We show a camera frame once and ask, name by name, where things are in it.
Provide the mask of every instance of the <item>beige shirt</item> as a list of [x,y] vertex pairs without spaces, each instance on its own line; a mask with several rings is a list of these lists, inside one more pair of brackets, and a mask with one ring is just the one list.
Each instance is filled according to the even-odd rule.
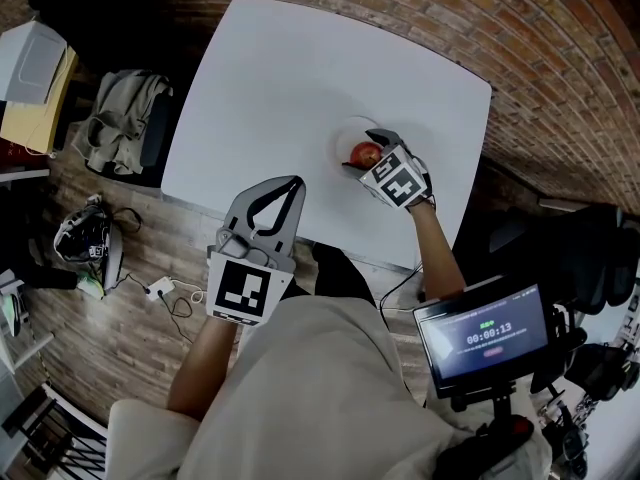
[[[114,404],[107,479],[419,479],[492,419],[490,404],[423,409],[402,381],[377,310],[360,299],[296,297],[253,333],[204,421],[139,401]],[[522,392],[514,413],[536,421]],[[532,439],[487,478],[546,478]]]

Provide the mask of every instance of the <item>person's left arm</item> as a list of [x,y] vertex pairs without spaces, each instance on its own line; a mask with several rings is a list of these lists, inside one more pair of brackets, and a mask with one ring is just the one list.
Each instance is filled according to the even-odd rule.
[[227,376],[238,325],[207,317],[173,379],[167,409],[202,421]]

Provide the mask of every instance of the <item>sneaker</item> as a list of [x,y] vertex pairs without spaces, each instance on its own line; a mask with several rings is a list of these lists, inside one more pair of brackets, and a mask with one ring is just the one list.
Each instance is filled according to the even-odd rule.
[[86,272],[80,272],[78,274],[78,284],[76,288],[91,295],[94,299],[101,300],[102,297],[104,297],[104,289],[100,281]]
[[11,336],[17,336],[20,332],[20,316],[18,315],[18,298],[13,294],[3,295],[2,297],[2,314],[7,320],[9,333]]

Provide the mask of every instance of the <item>power strip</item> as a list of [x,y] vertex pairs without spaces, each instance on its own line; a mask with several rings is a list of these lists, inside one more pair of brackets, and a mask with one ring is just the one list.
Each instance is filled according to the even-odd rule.
[[162,292],[162,295],[166,295],[170,291],[174,290],[175,287],[176,285],[173,284],[171,278],[168,276],[164,276],[163,278],[158,279],[155,283],[149,286],[149,293],[147,293],[147,298],[150,301],[158,300],[158,292]]

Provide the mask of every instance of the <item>white box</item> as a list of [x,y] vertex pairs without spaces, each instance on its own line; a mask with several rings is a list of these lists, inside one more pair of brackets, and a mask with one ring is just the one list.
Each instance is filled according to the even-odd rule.
[[30,21],[0,36],[0,100],[42,105],[66,43],[53,29]]

